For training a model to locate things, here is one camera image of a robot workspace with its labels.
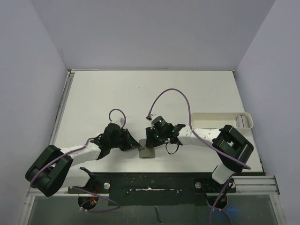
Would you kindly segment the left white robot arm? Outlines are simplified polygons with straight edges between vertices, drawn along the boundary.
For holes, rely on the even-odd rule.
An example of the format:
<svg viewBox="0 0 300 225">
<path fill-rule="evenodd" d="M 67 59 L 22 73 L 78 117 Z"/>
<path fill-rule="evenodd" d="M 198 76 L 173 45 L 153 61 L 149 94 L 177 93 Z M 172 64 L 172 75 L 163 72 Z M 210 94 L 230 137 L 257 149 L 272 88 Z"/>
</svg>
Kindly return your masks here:
<svg viewBox="0 0 300 225">
<path fill-rule="evenodd" d="M 127 129 L 110 123 L 103 133 L 88 138 L 84 145 L 70 148 L 47 146 L 25 174 L 32 188 L 50 197 L 61 188 L 77 186 L 89 193 L 95 188 L 92 174 L 74 166 L 106 157 L 112 149 L 128 151 L 140 147 Z"/>
</svg>

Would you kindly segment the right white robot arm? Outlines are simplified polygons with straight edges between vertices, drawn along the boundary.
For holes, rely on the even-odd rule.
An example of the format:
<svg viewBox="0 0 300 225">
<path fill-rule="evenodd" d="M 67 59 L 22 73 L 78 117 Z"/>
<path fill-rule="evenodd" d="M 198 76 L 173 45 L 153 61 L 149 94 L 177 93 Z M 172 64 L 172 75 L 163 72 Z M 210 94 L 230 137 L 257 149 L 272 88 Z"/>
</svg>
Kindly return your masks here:
<svg viewBox="0 0 300 225">
<path fill-rule="evenodd" d="M 209 179 L 211 190 L 218 192 L 235 173 L 250 169 L 247 161 L 254 151 L 253 145 L 236 128 L 225 125 L 223 128 L 192 128 L 185 124 L 173 125 L 158 116 L 151 121 L 146 131 L 147 148 L 175 144 L 203 146 L 216 151 L 221 163 L 214 169 Z"/>
</svg>

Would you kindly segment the grey card holder wallet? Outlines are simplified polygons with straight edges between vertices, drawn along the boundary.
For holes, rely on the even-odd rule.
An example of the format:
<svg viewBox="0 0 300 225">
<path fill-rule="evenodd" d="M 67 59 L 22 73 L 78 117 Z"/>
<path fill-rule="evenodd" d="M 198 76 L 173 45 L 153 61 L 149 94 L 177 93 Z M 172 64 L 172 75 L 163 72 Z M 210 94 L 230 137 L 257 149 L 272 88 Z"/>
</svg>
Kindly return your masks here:
<svg viewBox="0 0 300 225">
<path fill-rule="evenodd" d="M 140 159 L 155 158 L 155 148 L 146 147 L 146 139 L 140 139 L 139 144 L 140 147 L 138 148 L 138 150 Z"/>
</svg>

